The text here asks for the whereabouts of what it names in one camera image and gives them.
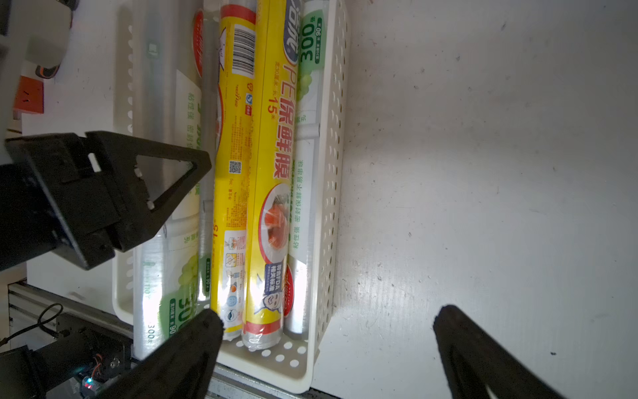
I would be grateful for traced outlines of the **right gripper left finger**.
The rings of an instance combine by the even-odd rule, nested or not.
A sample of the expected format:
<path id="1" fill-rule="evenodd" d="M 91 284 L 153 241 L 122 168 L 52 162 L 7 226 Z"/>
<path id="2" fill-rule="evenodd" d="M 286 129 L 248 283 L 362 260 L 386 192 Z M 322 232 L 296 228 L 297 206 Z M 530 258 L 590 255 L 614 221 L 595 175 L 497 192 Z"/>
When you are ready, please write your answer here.
<path id="1" fill-rule="evenodd" d="M 223 323 L 210 309 L 158 347 L 99 398 L 204 398 L 223 341 Z"/>

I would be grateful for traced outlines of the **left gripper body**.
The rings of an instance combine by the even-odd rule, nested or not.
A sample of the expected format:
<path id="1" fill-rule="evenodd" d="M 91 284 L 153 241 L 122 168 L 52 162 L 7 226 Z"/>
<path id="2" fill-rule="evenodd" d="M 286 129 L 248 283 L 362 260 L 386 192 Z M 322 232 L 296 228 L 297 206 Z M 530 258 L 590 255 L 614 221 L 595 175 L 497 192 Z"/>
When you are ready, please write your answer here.
<path id="1" fill-rule="evenodd" d="M 1 167 L 1 269 L 53 252 L 91 270 L 115 257 L 108 227 L 119 219 L 103 174 L 99 133 L 46 134 L 5 141 Z"/>

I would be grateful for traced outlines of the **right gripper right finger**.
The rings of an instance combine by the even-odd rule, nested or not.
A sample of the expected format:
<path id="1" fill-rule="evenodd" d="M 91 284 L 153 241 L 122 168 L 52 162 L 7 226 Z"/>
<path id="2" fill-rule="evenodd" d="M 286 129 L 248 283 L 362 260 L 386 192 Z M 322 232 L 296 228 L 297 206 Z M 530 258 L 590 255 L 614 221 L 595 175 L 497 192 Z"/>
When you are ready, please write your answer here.
<path id="1" fill-rule="evenodd" d="M 561 398 L 461 309 L 446 305 L 433 324 L 453 398 Z"/>

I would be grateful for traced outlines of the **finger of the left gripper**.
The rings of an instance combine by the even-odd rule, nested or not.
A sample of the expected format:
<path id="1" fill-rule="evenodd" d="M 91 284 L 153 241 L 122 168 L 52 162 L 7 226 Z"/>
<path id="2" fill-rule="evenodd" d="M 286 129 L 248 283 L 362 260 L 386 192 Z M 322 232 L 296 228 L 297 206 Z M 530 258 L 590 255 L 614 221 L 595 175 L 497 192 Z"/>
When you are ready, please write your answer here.
<path id="1" fill-rule="evenodd" d="M 206 151 L 113 132 L 89 131 L 86 144 L 115 206 L 107 232 L 121 252 L 154 238 L 212 167 Z"/>

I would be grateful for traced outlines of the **yellow wrap roll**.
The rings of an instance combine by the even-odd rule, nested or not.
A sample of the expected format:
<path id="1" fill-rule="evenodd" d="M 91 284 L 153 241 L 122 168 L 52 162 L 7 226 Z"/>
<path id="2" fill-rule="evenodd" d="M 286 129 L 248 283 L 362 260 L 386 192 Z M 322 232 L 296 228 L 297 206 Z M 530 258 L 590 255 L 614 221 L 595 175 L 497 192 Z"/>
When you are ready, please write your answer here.
<path id="1" fill-rule="evenodd" d="M 250 351 L 282 338 L 302 8 L 258 3 L 242 329 Z"/>
<path id="2" fill-rule="evenodd" d="M 256 20 L 254 1 L 220 4 L 211 308 L 225 341 L 244 323 Z"/>

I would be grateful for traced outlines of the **white plastic basket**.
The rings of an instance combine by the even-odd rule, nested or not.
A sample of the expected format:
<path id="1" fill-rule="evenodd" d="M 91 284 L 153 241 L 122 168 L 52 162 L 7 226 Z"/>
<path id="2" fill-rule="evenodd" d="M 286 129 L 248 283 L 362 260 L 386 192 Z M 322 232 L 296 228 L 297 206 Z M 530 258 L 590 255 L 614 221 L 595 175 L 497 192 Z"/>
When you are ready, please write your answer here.
<path id="1" fill-rule="evenodd" d="M 313 164 L 312 199 L 309 222 L 310 237 L 307 262 L 309 276 L 304 278 L 309 287 L 307 294 L 306 338 L 293 337 L 284 332 L 282 341 L 269 349 L 270 355 L 249 354 L 241 343 L 222 344 L 218 363 L 262 381 L 266 385 L 292 393 L 310 389 L 315 364 L 320 355 L 320 342 L 330 323 L 333 312 L 334 277 L 337 259 L 338 211 L 342 170 L 342 151 L 345 136 L 345 102 L 349 67 L 351 33 L 350 18 L 344 1 L 326 1 L 327 50 L 330 60 L 322 71 L 322 116 L 319 136 L 316 137 Z M 121 1 L 118 9 L 117 57 L 129 56 L 132 65 L 132 1 Z M 135 251 L 117 255 L 113 261 L 112 302 L 116 316 L 133 327 L 133 357 L 142 360 L 148 356 L 142 349 L 142 339 L 136 338 L 135 316 L 141 315 L 136 304 Z"/>

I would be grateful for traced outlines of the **white green wrap roll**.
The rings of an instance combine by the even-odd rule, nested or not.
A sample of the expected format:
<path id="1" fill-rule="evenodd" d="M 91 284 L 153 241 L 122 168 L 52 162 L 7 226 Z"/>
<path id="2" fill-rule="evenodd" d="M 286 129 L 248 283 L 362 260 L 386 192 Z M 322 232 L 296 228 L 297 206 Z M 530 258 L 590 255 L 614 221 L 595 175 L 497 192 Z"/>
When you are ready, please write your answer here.
<path id="1" fill-rule="evenodd" d="M 284 331 L 294 339 L 309 337 L 315 193 L 328 33 L 328 1 L 303 5 L 297 116 L 288 246 L 288 293 Z"/>
<path id="2" fill-rule="evenodd" d="M 204 4 L 135 1 L 132 133 L 201 148 Z M 134 251 L 134 347 L 142 360 L 194 317 L 199 284 L 199 187 Z"/>

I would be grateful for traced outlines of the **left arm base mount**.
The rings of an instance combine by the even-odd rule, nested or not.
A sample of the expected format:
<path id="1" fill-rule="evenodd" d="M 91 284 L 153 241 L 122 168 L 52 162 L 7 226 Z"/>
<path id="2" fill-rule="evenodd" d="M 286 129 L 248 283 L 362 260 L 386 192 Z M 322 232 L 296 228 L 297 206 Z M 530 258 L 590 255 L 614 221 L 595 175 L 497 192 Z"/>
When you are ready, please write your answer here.
<path id="1" fill-rule="evenodd" d="M 72 398 L 95 398 L 131 369 L 132 340 L 63 314 L 53 342 L 1 354 L 2 398 L 45 398 L 58 387 Z"/>

